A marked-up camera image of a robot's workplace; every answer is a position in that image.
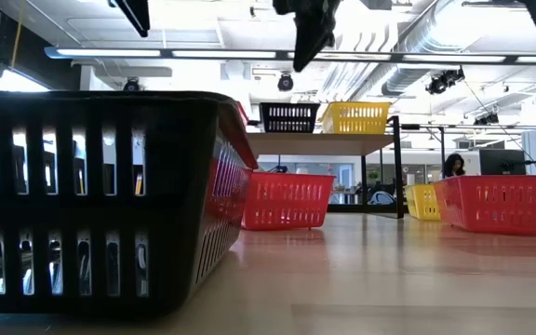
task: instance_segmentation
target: yellow plastic basket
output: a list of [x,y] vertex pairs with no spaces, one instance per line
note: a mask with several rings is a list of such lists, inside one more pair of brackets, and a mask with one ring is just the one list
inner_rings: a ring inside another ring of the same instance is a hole
[[322,117],[330,134],[383,134],[389,102],[332,102]]
[[410,185],[405,187],[409,214],[419,220],[440,220],[434,185]]

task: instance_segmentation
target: wooden floor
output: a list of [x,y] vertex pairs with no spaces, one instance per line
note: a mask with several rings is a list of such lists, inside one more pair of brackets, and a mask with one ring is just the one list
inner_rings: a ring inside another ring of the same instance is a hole
[[0,315],[0,334],[536,334],[536,236],[332,214],[243,232],[179,313],[110,325]]

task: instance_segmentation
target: track light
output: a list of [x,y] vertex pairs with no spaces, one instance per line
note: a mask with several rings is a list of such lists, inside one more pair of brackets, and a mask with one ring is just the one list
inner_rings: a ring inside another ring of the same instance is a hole
[[488,113],[483,114],[475,118],[475,122],[473,125],[475,126],[486,126],[486,125],[494,125],[500,123],[500,117],[498,117],[497,113]]
[[456,85],[456,83],[464,80],[464,71],[462,67],[459,70],[444,71],[440,75],[432,77],[432,82],[425,88],[431,95],[442,94],[450,87]]

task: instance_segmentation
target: yellow cable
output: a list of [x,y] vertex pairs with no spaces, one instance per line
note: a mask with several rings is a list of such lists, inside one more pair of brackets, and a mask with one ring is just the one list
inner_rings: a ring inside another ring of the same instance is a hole
[[16,42],[14,43],[14,53],[11,55],[11,70],[16,66],[16,55],[18,54],[18,44],[20,43],[20,32],[22,31],[22,20],[24,19],[24,4],[26,0],[20,3],[20,18],[18,19],[18,30],[16,31]]

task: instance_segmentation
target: black plastic basket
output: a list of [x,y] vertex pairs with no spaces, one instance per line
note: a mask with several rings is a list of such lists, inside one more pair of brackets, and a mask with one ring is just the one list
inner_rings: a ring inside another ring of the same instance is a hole
[[265,132],[313,133],[319,103],[260,103]]
[[[108,127],[113,168],[103,164]],[[86,137],[80,164],[77,128]],[[44,149],[51,129],[57,173]],[[143,194],[135,191],[133,129],[144,140]],[[76,186],[79,168],[84,186]],[[0,313],[179,308],[237,239],[252,168],[235,102],[218,94],[0,92]]]

